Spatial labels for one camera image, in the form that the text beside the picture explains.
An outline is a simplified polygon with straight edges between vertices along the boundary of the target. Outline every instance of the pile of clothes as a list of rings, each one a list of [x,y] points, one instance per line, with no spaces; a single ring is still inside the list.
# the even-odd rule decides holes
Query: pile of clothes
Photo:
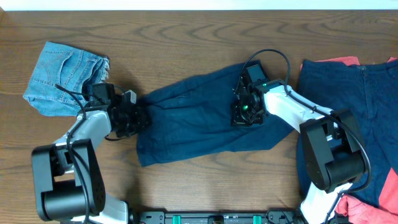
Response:
[[[189,159],[223,151],[273,148],[293,131],[270,115],[261,125],[231,126],[232,89],[243,64],[208,75],[197,75],[143,96],[152,125],[139,133],[137,153],[142,166]],[[79,106],[54,87],[81,92],[103,82],[109,61],[84,50],[47,42],[30,79],[24,98],[46,116],[75,116]],[[352,223],[398,223],[398,60],[361,65],[356,57],[303,62],[297,92],[316,104],[353,112],[361,128],[372,166],[371,185],[345,195],[336,211]],[[78,96],[81,103],[86,100]],[[308,191],[301,138],[297,143],[300,187]],[[366,175],[353,187],[362,185]]]

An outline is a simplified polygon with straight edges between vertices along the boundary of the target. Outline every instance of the green tape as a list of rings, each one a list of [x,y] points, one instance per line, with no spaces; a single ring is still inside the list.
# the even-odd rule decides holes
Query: green tape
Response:
[[[181,224],[181,216],[173,215],[173,224]]]
[[[261,224],[261,216],[253,215],[253,224]]]

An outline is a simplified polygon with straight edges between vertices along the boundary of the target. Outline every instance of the jeans pocket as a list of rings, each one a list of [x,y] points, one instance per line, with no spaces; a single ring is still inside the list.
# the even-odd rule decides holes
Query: jeans pocket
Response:
[[[63,64],[72,54],[67,51],[42,51],[31,80],[48,86],[60,85]]]

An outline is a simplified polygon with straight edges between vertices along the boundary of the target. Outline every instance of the wood grain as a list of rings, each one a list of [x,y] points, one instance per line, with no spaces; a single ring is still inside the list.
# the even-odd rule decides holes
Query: wood grain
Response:
[[[22,98],[45,41],[111,59],[109,81],[139,95],[183,78],[245,61],[274,48],[292,64],[356,55],[385,62],[398,52],[397,11],[7,12],[0,26],[0,217],[40,223],[30,152],[49,144],[74,118],[44,117]],[[284,61],[259,56],[271,78]],[[224,152],[142,168],[136,138],[104,142],[97,157],[107,192],[135,209],[265,210],[300,202],[297,133],[270,151]]]

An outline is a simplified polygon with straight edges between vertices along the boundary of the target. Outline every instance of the wooden table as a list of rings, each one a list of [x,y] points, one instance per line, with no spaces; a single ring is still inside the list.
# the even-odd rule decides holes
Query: wooden table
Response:
[[[30,152],[65,133],[75,118],[41,116],[22,98],[46,41],[111,59],[109,82],[143,95],[183,78],[283,51],[297,84],[303,59],[356,55],[385,62],[398,53],[397,11],[6,12],[0,21],[0,219],[40,223]],[[281,57],[259,57],[271,78]],[[224,152],[142,168],[136,137],[96,152],[106,190],[137,210],[266,210],[300,203],[297,132],[270,151]]]

